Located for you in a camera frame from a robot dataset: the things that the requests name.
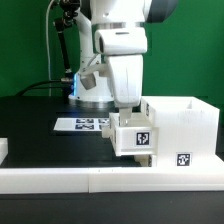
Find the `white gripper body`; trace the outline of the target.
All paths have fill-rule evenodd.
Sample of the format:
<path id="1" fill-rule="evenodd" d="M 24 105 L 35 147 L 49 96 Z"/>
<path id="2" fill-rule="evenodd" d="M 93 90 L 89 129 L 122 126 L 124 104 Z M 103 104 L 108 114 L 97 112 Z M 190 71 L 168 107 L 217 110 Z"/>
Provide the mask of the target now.
<path id="1" fill-rule="evenodd" d="M 143 54 L 147 38 L 142 27 L 98 29 L 94 34 L 96 51 L 104 56 L 111 77 L 119 125 L 131 119 L 132 108 L 140 104 L 143 79 Z"/>

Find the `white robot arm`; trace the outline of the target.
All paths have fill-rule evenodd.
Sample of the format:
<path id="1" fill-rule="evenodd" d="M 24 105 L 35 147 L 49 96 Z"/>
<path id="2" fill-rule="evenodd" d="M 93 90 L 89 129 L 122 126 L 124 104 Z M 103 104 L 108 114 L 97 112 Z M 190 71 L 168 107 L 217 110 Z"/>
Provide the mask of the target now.
<path id="1" fill-rule="evenodd" d="M 113 104 L 119 124 L 127 125 L 142 94 L 143 54 L 148 49 L 144 25 L 165 21 L 178 1 L 80 0 L 74 101 L 87 107 Z"/>

